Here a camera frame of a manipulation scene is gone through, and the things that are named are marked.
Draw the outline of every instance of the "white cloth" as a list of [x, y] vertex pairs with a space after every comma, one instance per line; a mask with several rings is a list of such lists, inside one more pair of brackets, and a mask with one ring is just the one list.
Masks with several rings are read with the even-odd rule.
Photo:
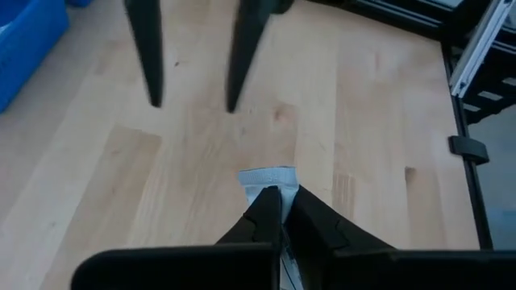
[[[292, 207], [293, 199], [299, 190], [296, 168], [276, 167], [257, 168], [239, 172], [239, 182], [245, 189], [249, 205], [260, 195], [262, 189], [276, 185], [281, 192], [281, 222], [285, 223]], [[298, 264], [290, 251], [288, 236], [284, 230], [281, 251], [281, 289], [302, 290]]]

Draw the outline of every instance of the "wood grain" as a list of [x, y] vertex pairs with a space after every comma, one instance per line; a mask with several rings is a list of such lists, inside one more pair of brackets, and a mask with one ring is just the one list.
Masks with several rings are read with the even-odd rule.
[[42, 289], [69, 283], [91, 255], [124, 246], [160, 143], [156, 135], [113, 128]]
[[162, 2], [159, 110], [122, 3], [72, 11], [0, 117], [1, 289], [66, 289], [110, 247], [215, 242], [247, 207], [237, 172], [274, 165], [396, 247], [478, 248], [439, 44], [296, 1], [271, 18], [227, 114], [235, 5]]

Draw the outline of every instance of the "blue plastic container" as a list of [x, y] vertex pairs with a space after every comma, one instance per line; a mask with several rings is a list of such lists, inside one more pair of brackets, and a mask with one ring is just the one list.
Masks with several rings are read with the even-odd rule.
[[0, 0], [0, 113], [69, 27], [63, 0]]
[[86, 7], [88, 6], [93, 0], [67, 0], [66, 2], [70, 5], [79, 6], [79, 7]]

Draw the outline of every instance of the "black prong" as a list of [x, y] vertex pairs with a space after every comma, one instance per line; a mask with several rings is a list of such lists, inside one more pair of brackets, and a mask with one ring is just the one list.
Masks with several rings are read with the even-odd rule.
[[163, 44], [160, 0], [125, 0], [139, 59], [147, 81], [149, 101], [161, 107], [163, 101]]

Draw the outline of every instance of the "wooden table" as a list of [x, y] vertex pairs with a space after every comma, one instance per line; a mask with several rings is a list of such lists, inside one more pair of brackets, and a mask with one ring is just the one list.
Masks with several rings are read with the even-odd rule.
[[280, 164], [396, 247], [478, 248], [438, 43], [297, 1], [227, 114], [235, 0], [162, 9], [162, 110], [122, 3], [96, 1], [0, 117], [0, 288], [66, 289], [105, 249], [213, 243], [247, 207], [236, 173]]

